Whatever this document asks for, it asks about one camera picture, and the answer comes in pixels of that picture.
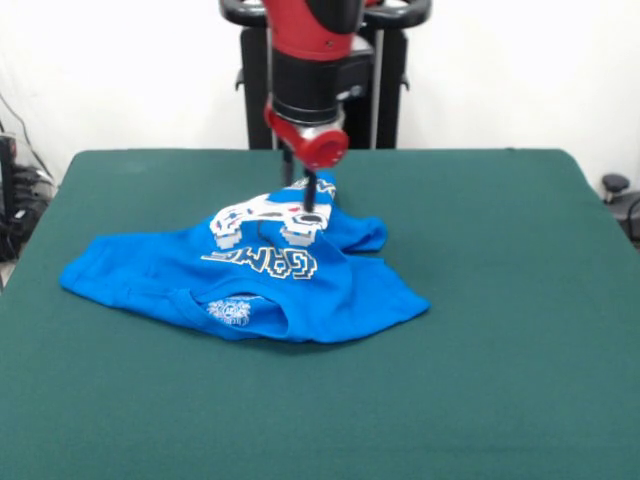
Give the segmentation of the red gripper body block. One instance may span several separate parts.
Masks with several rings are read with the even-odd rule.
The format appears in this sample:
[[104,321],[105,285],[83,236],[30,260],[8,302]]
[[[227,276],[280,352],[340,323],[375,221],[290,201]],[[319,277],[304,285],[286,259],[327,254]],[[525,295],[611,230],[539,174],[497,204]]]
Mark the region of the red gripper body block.
[[328,169],[337,165],[349,148],[349,137],[343,130],[345,113],[339,106],[338,116],[329,123],[303,126],[279,115],[270,102],[264,107],[267,125],[308,169]]

